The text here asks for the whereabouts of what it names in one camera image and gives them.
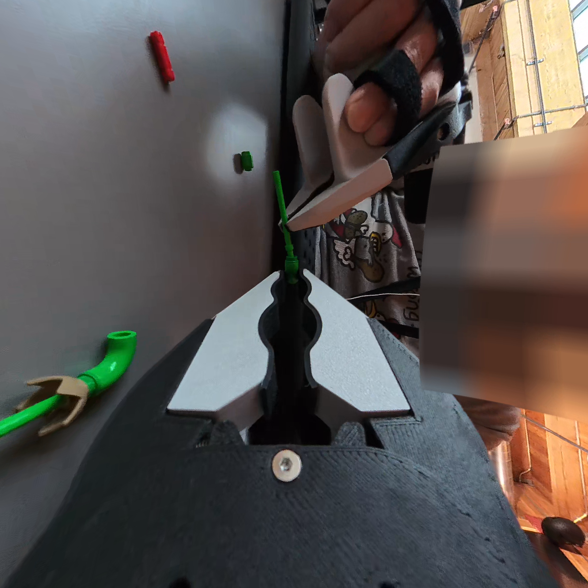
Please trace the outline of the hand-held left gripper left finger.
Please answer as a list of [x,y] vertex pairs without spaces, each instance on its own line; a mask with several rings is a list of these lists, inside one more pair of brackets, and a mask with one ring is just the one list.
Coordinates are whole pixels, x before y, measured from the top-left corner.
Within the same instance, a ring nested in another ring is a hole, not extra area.
[[282,293],[283,273],[274,272],[213,318],[167,413],[229,421],[240,434],[264,415],[265,393],[275,387]]

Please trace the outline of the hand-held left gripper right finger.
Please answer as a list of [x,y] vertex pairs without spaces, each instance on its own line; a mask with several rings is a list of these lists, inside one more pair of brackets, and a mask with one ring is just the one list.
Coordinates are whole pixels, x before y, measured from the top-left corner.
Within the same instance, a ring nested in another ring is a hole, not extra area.
[[293,439],[330,445],[345,423],[411,415],[368,318],[314,277],[293,295]]

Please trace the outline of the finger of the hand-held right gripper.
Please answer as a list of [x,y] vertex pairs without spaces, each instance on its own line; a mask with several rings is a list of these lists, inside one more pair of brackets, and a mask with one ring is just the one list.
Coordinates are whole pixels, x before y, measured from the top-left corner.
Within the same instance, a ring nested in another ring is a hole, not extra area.
[[281,226],[289,231],[327,224],[343,212],[382,190],[392,181],[392,171],[386,159],[379,159],[356,177],[326,187],[312,188],[308,182],[298,191],[286,210]]

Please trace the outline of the green lego stick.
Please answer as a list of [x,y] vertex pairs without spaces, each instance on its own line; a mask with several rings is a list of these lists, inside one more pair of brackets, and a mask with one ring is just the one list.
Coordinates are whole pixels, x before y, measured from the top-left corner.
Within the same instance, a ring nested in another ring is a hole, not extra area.
[[277,203],[278,203],[278,208],[279,208],[279,213],[280,213],[282,233],[283,233],[283,238],[285,241],[285,251],[286,251],[285,264],[288,266],[297,265],[298,258],[294,254],[292,239],[290,236],[290,232],[286,226],[287,222],[288,222],[288,217],[287,217],[287,213],[286,213],[285,200],[284,200],[283,188],[282,188],[282,182],[281,182],[281,175],[280,175],[279,171],[273,171],[273,181],[274,181],[274,185],[275,185]]
[[1,437],[4,437],[35,419],[52,412],[60,403],[60,395],[55,394],[44,401],[35,403],[24,410],[2,419]]

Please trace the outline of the red lego pin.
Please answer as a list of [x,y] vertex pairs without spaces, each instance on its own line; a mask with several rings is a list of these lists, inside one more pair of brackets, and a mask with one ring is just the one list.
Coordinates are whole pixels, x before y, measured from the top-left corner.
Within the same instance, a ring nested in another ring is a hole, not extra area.
[[175,81],[175,73],[163,34],[160,31],[152,31],[148,39],[162,82],[166,85],[171,84]]

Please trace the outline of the tan lego flower piece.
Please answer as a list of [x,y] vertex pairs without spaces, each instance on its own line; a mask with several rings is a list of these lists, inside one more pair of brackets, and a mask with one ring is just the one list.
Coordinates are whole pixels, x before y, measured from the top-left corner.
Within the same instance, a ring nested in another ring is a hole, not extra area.
[[26,385],[36,386],[38,389],[17,405],[16,415],[22,415],[25,410],[39,406],[40,402],[57,396],[56,407],[49,411],[54,415],[53,421],[39,430],[39,437],[68,427],[82,413],[89,399],[89,386],[79,378],[46,376],[29,380]]

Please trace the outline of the person's right hand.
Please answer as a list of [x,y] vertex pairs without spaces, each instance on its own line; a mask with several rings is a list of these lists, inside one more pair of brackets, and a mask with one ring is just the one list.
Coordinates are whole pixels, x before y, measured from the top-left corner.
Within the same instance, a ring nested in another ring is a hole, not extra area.
[[[325,82],[350,75],[384,56],[390,48],[404,52],[420,76],[420,117],[437,103],[443,84],[443,64],[436,56],[437,29],[422,1],[331,1],[313,54],[313,64]],[[393,99],[377,85],[355,90],[344,110],[349,128],[371,146],[392,138],[398,117]]]

